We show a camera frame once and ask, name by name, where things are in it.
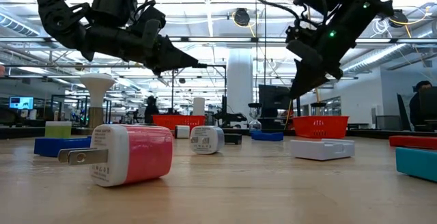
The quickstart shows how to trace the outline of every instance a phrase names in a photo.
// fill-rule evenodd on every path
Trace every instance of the white box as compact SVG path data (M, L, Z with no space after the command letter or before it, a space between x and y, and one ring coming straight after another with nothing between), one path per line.
M176 125L175 139L188 139L188 138L190 138L190 126Z
M322 139L318 141L291 140L291 154L296 158L331 160L355 155L354 141Z

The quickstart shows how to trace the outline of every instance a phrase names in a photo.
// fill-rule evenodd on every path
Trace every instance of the black cable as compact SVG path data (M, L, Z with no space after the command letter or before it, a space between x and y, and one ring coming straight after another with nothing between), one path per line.
M309 23L310 25L313 25L314 27L319 27L319 25L316 22L313 22L312 20L309 20L304 13L308 10L308 7L306 5L302 5L303 6L303 11L302 13L300 13L300 17L302 19L302 21Z
M323 6L323 21L322 21L322 25L326 25L326 21L328 20L328 4L326 2L326 0L321 0L322 1L322 6Z
M300 13L300 17L301 17L301 18L305 18L304 13L307 12L308 7L307 7L306 5L302 5L302 7L303 7L303 11L302 11L302 13Z
M273 7L282 9L282 10L285 10L285 11L293 14L294 18L296 18L295 25L299 25L299 23L300 23L299 15L295 11L293 11L292 9L287 8L287 7L283 6L283 5L278 5L276 3L268 2L268 1L265 1L265 0L258 0L258 1L263 3L263 4L270 5L270 6L273 6Z
M134 13L134 20L135 21L137 21L137 14L138 14L138 12L140 12L141 11L141 14L145 11L145 8L148 6L148 5L150 5L151 3L150 3L150 1L149 0L145 0L144 1L144 4L142 4L142 5L140 5L138 8L137 8L137 10L135 10L135 13Z

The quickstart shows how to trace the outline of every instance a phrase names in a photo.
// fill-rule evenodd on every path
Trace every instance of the red basket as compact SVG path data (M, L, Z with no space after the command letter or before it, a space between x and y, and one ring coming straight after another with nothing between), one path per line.
M346 136L348 116L294 117L293 125L300 137L313 139L342 139Z
M153 115L152 117L154 124L170 130L175 130L176 125L190 126L190 130L205 125L204 115Z

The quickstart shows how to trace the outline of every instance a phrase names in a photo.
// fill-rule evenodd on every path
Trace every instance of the blue block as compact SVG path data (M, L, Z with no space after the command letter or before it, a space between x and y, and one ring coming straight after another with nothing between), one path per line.
M398 172L437 182L437 152L396 148Z
M252 136L252 139L260 140L260 141L282 141L282 140L284 140L284 133L283 132L273 132L273 133L252 132L251 136Z
M40 156L57 157L62 149L72 148L89 148L91 145L91 137L78 139L35 139L35 147L33 153Z

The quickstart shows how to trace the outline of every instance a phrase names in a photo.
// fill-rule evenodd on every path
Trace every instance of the red block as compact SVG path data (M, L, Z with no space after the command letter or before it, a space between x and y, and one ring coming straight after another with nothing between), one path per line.
M390 146L437 150L437 137L390 136Z

